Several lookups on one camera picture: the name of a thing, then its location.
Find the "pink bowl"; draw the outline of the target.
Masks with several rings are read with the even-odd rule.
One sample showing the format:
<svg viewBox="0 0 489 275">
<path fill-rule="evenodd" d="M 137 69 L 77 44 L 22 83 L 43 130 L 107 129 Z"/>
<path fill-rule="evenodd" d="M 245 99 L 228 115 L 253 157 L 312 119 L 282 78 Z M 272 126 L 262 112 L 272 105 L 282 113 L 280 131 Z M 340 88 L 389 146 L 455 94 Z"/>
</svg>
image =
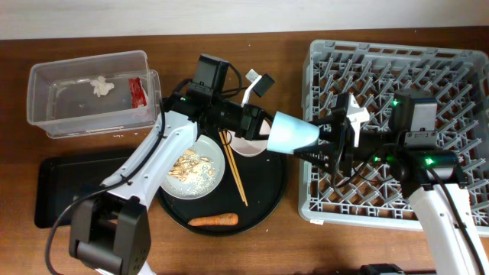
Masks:
<svg viewBox="0 0 489 275">
<path fill-rule="evenodd" d="M 233 131 L 228 132 L 228 139 L 232 150 L 243 157 L 255 157 L 267 149 L 267 141 L 249 141 L 236 137 Z"/>
</svg>

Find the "white tissue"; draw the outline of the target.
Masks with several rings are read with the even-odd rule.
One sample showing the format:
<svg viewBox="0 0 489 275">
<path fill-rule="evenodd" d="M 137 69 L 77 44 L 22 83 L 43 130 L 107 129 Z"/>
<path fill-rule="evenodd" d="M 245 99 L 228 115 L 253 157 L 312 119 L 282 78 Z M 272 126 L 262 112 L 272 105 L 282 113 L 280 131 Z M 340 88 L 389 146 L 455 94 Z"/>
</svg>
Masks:
<svg viewBox="0 0 489 275">
<path fill-rule="evenodd" d="M 108 93 L 115 88 L 113 83 L 106 82 L 104 76 L 99 76 L 97 79 L 92 80 L 90 85 L 93 87 L 93 93 L 98 97 L 108 95 Z"/>
</svg>

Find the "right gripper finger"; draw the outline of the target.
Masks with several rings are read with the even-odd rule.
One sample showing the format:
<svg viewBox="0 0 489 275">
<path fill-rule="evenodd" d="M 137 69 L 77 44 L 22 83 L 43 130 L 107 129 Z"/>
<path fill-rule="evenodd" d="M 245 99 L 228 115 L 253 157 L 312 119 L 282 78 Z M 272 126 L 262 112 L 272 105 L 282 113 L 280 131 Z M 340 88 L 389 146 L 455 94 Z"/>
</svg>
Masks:
<svg viewBox="0 0 489 275">
<path fill-rule="evenodd" d="M 335 172 L 338 169 L 340 148 L 335 143 L 312 145 L 295 149 L 293 155 L 325 172 Z"/>
<path fill-rule="evenodd" d="M 330 125 L 331 128 L 339 127 L 344 121 L 343 115 L 328 115 L 323 118 L 314 118 L 310 123 L 315 126 Z"/>
</svg>

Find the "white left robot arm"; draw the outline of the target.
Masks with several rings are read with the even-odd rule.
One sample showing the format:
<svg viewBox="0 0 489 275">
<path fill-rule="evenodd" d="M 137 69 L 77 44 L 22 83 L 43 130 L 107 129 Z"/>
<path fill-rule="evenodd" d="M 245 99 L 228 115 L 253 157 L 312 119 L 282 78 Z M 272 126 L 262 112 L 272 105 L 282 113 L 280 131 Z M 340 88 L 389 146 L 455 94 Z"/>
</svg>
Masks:
<svg viewBox="0 0 489 275">
<path fill-rule="evenodd" d="M 179 93 L 165 98 L 150 134 L 101 189 L 77 199 L 70 225 L 69 254 L 103 274 L 151 274 L 148 209 L 177 159 L 210 126 L 243 138 L 265 138 L 259 129 L 273 116 L 251 104 L 196 99 Z"/>
</svg>

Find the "wooden chopstick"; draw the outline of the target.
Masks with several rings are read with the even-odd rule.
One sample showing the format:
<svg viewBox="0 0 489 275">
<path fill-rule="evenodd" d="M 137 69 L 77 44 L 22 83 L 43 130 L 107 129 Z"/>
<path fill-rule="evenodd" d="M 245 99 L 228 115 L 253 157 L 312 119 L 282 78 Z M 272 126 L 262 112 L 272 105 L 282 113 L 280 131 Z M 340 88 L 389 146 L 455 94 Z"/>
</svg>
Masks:
<svg viewBox="0 0 489 275">
<path fill-rule="evenodd" d="M 222 131 L 219 131 L 219 137 L 220 137 L 222 145 L 225 149 L 225 155 L 226 155 L 226 158 L 228 160 L 228 165 L 230 166 L 230 170 L 231 170 L 232 176 L 235 180 L 235 183 L 236 183 L 239 195 L 241 197 L 241 200 L 245 203 L 245 205 L 247 205 L 248 203 L 246 201 L 244 191 L 242 190 L 241 180 L 239 178 L 238 173 L 236 172 L 236 163 L 235 163 L 234 157 L 232 156 L 232 153 L 230 151 L 226 136 L 224 135 L 224 133 Z"/>
<path fill-rule="evenodd" d="M 245 195 L 244 187 L 242 186 L 241 177 L 240 177 L 239 172 L 238 172 L 238 168 L 237 168 L 237 165 L 236 165 L 236 162 L 234 159 L 234 155 L 232 154 L 232 149 L 230 147 L 230 143 L 228 141 L 227 134 L 223 131 L 221 133 L 221 136 L 222 136 L 222 139 L 224 141 L 225 149 L 228 151 L 228 161 L 230 163 L 230 167 L 231 167 L 232 172 L 233 172 L 233 177 L 235 178 L 235 182 L 236 182 L 236 185 L 238 187 L 238 191 L 240 193 L 241 199 L 244 202 L 244 204 L 246 206 L 248 206 L 248 201 L 247 201 L 247 198 Z"/>
</svg>

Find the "red snack wrapper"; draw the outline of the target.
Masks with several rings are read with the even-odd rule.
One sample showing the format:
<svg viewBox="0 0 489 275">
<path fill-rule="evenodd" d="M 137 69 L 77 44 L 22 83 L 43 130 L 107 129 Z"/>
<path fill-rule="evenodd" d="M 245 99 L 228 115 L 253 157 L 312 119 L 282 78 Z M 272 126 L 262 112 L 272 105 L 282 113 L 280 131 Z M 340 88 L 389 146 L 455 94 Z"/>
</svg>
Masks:
<svg viewBox="0 0 489 275">
<path fill-rule="evenodd" d="M 147 96 L 142 86 L 141 79 L 139 77 L 135 79 L 129 79 L 129 90 L 131 93 L 131 107 L 140 108 L 147 105 Z"/>
</svg>

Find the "blue cup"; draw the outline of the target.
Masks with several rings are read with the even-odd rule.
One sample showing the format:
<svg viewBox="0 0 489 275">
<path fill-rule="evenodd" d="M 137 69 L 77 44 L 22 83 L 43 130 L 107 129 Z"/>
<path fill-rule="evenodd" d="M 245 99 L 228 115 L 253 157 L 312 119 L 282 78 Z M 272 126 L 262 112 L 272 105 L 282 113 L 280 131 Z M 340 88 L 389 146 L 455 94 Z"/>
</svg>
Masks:
<svg viewBox="0 0 489 275">
<path fill-rule="evenodd" d="M 270 129 L 267 150 L 293 154 L 295 149 L 317 143 L 319 127 L 291 115 L 277 112 Z"/>
</svg>

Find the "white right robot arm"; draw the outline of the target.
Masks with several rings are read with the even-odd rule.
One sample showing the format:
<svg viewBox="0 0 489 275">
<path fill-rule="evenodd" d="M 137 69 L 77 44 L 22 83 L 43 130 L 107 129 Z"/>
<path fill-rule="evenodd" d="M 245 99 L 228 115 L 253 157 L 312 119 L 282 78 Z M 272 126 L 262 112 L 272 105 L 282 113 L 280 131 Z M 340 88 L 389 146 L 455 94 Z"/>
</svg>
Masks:
<svg viewBox="0 0 489 275">
<path fill-rule="evenodd" d="M 393 95 L 386 132 L 363 131 L 353 119 L 354 99 L 340 95 L 330 115 L 314 121 L 318 141 L 293 155 L 334 176 L 342 171 L 352 182 L 354 168 L 386 164 L 400 183 L 403 198 L 426 234 L 439 274 L 486 274 L 488 259 L 474 224 L 468 181 L 455 152 L 437 145 L 437 101 L 416 89 Z"/>
</svg>

